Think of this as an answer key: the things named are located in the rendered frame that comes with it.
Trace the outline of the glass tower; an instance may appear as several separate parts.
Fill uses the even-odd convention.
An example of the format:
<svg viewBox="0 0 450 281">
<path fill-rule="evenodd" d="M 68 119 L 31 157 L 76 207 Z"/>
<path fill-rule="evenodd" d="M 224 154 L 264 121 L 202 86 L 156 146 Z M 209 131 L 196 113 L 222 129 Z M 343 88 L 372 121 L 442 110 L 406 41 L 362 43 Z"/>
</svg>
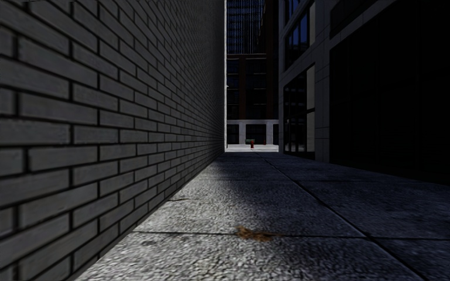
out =
<svg viewBox="0 0 450 281">
<path fill-rule="evenodd" d="M 227 54 L 264 52 L 261 40 L 261 19 L 265 0 L 227 0 Z"/>
</svg>

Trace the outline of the grey brick building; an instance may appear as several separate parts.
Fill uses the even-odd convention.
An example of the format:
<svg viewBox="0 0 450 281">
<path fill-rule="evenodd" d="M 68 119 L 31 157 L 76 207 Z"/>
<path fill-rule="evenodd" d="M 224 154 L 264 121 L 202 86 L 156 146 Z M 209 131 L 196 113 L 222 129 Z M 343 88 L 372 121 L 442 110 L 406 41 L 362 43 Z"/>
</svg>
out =
<svg viewBox="0 0 450 281">
<path fill-rule="evenodd" d="M 0 281 L 69 281 L 224 152 L 226 0 L 0 0 Z"/>
</svg>

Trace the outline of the dark brown glass building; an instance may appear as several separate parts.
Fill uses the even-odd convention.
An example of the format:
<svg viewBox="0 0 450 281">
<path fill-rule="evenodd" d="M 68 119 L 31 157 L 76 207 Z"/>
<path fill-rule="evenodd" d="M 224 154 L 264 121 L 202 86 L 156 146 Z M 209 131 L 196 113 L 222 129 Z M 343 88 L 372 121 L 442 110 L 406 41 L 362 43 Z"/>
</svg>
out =
<svg viewBox="0 0 450 281">
<path fill-rule="evenodd" d="M 279 144 L 278 0 L 265 0 L 261 19 L 264 52 L 227 54 L 226 143 Z"/>
</svg>

